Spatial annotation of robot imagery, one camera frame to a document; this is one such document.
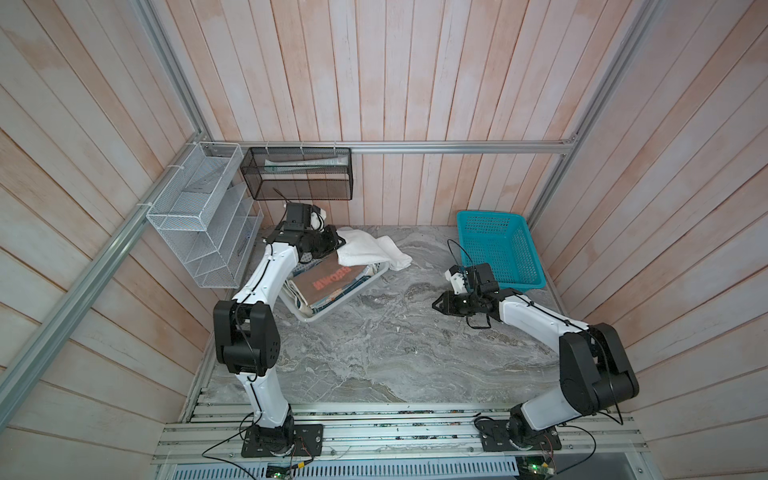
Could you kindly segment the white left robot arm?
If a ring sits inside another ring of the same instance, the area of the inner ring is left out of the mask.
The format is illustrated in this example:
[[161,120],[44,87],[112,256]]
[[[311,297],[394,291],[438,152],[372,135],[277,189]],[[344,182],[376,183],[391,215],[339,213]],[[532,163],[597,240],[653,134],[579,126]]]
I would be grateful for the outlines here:
[[323,259],[343,246],[318,206],[289,202],[285,218],[265,240],[251,277],[231,300],[213,312],[217,362],[234,374],[253,409],[246,442],[282,456],[295,444],[294,420],[275,370],[281,337],[273,307],[286,280],[302,262]]

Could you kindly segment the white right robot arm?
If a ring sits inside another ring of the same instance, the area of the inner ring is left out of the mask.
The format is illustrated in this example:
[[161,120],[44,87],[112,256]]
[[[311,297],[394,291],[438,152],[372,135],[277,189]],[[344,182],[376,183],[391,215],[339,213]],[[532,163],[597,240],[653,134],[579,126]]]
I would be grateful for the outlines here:
[[564,317],[519,290],[503,289],[487,263],[445,272],[451,289],[432,304],[444,315],[515,327],[549,347],[559,360],[558,385],[510,411],[506,430],[521,445],[550,428],[630,400],[639,383],[613,326]]

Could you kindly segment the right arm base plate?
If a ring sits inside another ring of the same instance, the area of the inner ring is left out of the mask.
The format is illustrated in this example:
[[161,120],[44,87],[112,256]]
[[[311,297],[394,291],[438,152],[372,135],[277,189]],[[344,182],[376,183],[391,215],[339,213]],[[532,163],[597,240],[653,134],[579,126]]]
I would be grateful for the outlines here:
[[531,430],[523,420],[517,417],[495,420],[487,416],[479,416],[473,420],[473,425],[480,436],[485,452],[562,449],[559,434],[554,428]]

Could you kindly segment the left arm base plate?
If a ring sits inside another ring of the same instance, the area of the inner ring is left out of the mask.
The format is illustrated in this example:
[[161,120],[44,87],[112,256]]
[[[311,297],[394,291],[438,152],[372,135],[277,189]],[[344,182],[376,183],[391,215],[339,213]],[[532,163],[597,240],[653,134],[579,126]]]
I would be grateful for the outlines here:
[[241,456],[269,458],[294,455],[314,458],[321,455],[323,434],[322,424],[286,423],[277,428],[253,425],[245,431]]

